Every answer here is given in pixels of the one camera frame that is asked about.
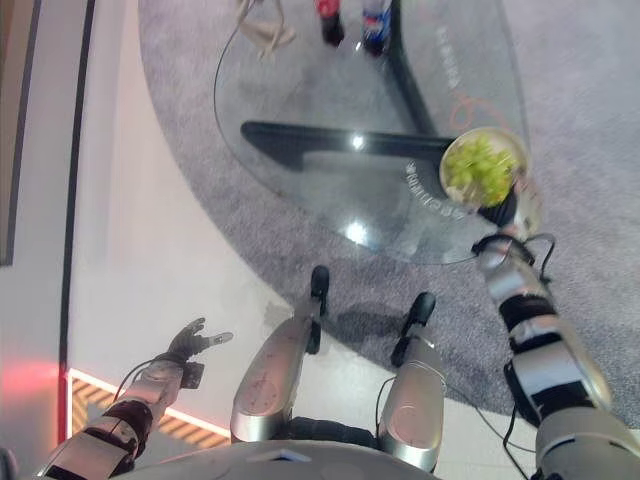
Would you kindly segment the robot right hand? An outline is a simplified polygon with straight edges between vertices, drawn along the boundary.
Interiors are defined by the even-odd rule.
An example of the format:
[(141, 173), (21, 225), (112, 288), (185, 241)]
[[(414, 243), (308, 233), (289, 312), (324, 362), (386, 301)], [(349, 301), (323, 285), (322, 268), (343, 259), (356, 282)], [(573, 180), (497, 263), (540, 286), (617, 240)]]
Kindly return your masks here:
[(537, 233), (542, 222), (542, 196), (531, 176), (518, 176), (499, 205), (481, 207), (477, 213), (500, 233), (527, 240)]

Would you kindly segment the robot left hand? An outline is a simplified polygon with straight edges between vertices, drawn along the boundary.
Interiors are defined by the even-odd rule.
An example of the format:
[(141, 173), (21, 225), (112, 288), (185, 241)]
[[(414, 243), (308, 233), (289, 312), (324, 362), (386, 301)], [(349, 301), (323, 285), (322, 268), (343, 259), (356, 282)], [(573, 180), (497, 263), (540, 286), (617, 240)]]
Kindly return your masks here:
[(187, 324), (171, 341), (168, 353), (186, 362), (204, 350), (225, 344), (234, 338), (232, 332), (222, 332), (213, 336), (201, 335), (205, 322), (206, 319), (200, 317)]

